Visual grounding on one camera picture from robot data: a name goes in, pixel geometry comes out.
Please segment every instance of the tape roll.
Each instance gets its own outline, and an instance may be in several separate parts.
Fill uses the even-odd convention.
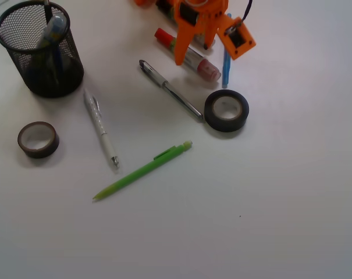
[[[205,101],[205,121],[215,130],[228,133],[241,129],[250,107],[247,100],[233,90],[218,90]]]
[[[59,137],[49,123],[33,122],[20,130],[18,144],[28,157],[41,159],[57,150]]]

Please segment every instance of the silver pen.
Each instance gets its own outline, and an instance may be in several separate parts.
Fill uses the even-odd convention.
[[[118,157],[116,156],[115,150],[112,147],[109,136],[105,130],[102,122],[101,112],[99,111],[99,104],[95,97],[91,95],[87,90],[84,90],[84,101],[87,105],[88,112],[90,113],[98,136],[101,139],[102,146],[108,157],[108,159],[116,166],[119,167]]]
[[[173,95],[182,105],[189,109],[197,118],[204,121],[204,116],[197,110],[184,96],[178,93],[173,86],[171,86],[165,78],[163,78],[149,63],[140,60],[140,67],[142,71],[153,80],[153,82],[163,88],[164,91]]]

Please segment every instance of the white pen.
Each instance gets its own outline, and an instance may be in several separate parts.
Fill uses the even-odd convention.
[[[105,153],[107,154],[108,159],[112,161],[116,167],[119,167],[118,157],[113,150],[108,134],[102,123],[102,115],[99,111],[99,104],[97,100],[87,90],[84,90],[84,101],[87,105],[88,112],[92,117],[95,128],[97,129],[98,136],[101,138],[102,145],[105,149]]]

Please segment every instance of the black tape roll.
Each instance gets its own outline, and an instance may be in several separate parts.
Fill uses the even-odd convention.
[[[18,144],[28,157],[40,159],[57,150],[59,137],[49,123],[33,122],[20,130]]]
[[[229,102],[232,99],[233,106],[236,107],[237,115],[232,118],[224,118],[216,111],[217,102]],[[205,121],[215,130],[228,133],[242,128],[247,120],[250,107],[247,100],[238,92],[232,90],[218,90],[213,92],[205,101],[204,117]]]

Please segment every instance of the green mechanical pencil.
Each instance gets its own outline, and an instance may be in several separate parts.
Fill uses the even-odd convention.
[[[124,188],[125,186],[135,182],[137,179],[141,178],[142,176],[148,174],[149,172],[155,170],[156,168],[162,166],[166,162],[174,159],[175,157],[181,155],[184,151],[189,150],[192,146],[191,141],[186,141],[184,144],[179,146],[173,146],[168,150],[164,151],[163,153],[159,154],[154,158],[152,162],[143,166],[142,168],[132,172],[128,176],[120,179],[119,181],[115,182],[114,184],[110,185],[109,187],[103,189],[101,192],[96,194],[93,198],[94,201],[99,201],[101,199],[107,198],[108,196],[118,192],[120,189]]]

